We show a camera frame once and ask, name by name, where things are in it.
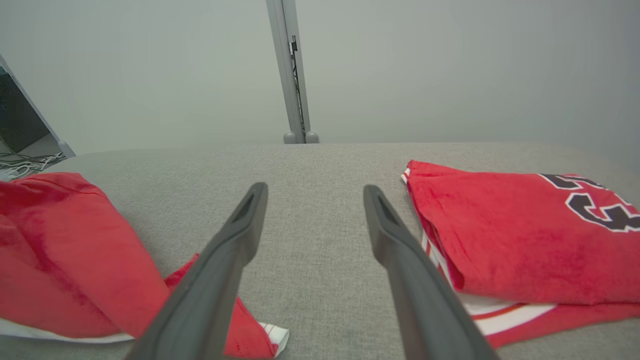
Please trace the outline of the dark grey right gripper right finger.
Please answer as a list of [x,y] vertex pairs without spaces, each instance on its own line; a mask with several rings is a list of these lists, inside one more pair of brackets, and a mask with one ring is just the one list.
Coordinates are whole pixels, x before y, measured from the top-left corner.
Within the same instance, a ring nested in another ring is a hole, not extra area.
[[386,269],[407,360],[496,360],[498,353],[384,192],[363,188],[372,253]]

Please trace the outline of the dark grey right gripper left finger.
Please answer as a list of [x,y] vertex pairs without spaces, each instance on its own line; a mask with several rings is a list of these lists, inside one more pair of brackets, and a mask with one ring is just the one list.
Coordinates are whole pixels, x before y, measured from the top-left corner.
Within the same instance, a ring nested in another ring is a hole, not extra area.
[[252,184],[207,244],[128,360],[220,360],[243,269],[258,252],[268,185]]

